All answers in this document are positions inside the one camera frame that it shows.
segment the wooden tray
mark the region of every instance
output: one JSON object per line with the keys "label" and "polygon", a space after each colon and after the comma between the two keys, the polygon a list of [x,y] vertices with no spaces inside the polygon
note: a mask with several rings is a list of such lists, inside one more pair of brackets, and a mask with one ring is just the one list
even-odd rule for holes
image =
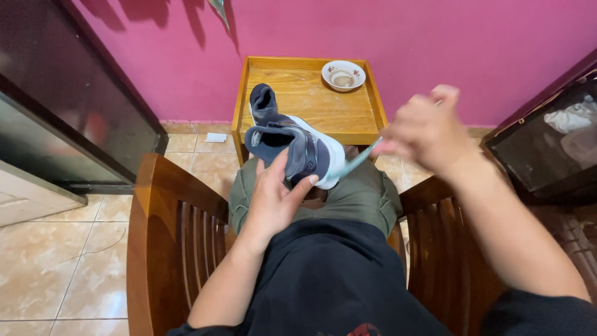
{"label": "wooden tray", "polygon": [[387,126],[387,118],[371,65],[366,60],[349,60],[365,71],[367,79],[354,90],[337,92],[321,76],[321,69],[332,60],[245,58],[232,121],[232,135],[241,165],[248,159],[243,145],[245,133],[253,126],[249,95],[259,83],[272,87],[279,113],[296,115],[343,145],[370,145],[377,139],[378,131]]}

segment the black shirt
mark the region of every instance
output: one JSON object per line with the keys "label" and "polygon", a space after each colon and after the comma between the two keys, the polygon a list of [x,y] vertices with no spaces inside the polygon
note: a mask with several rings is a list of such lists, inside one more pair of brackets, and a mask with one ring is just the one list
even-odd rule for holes
{"label": "black shirt", "polygon": [[[597,335],[593,305],[572,297],[504,294],[485,317],[486,335]],[[338,219],[306,220],[267,248],[245,320],[192,329],[200,335],[448,335],[407,290],[402,264],[376,227]]]}

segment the left hand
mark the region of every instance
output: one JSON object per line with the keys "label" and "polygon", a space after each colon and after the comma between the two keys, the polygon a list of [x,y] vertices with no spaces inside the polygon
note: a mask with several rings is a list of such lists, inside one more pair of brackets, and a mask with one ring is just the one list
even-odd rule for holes
{"label": "left hand", "polygon": [[307,176],[292,191],[288,190],[284,185],[287,160],[288,148],[267,169],[263,160],[257,162],[257,179],[241,234],[245,233],[251,245],[262,252],[276,233],[290,225],[300,203],[319,180],[317,175]]}

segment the right hand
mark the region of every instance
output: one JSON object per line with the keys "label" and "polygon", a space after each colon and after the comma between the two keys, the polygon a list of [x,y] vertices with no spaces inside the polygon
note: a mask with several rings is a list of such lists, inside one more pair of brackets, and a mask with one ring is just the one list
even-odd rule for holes
{"label": "right hand", "polygon": [[396,154],[449,179],[463,158],[480,157],[456,116],[459,94],[455,87],[439,85],[429,97],[412,97],[380,131],[383,140],[373,153]]}

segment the olive green pants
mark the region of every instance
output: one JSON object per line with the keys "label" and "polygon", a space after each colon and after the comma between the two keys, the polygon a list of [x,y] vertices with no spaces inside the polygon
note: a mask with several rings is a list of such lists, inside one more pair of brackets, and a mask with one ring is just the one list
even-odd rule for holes
{"label": "olive green pants", "polygon": [[[242,228],[256,179],[257,158],[248,160],[238,170],[230,190],[232,227],[238,234]],[[303,219],[334,218],[371,224],[389,236],[402,206],[398,190],[386,173],[365,160],[328,191],[325,206],[312,210],[299,207],[293,222]]]}

